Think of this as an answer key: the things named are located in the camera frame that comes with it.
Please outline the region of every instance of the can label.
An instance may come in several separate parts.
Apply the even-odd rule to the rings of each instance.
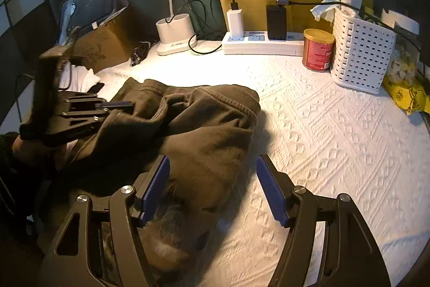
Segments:
[[[305,41],[303,64],[314,71],[324,71],[332,60],[333,44]]]

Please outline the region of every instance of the white plastic basket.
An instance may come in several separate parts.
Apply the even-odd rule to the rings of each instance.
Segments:
[[[347,16],[338,8],[335,11],[336,52],[331,66],[332,78],[340,86],[377,94],[390,63],[396,34],[374,23]]]

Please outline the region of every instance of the yellow plastic lid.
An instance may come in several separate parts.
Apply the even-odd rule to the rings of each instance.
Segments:
[[[332,44],[335,42],[334,35],[323,30],[317,30],[316,28],[304,30],[303,35],[310,41],[316,41],[318,43]]]

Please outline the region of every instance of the black sleeve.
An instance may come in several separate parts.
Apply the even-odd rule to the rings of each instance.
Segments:
[[[0,136],[0,213],[23,219],[32,214],[41,172],[16,160],[12,145],[18,133]]]

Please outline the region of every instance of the plastic jar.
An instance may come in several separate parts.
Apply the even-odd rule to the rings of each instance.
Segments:
[[[303,65],[313,71],[325,71],[330,66],[335,37],[323,30],[304,30]]]

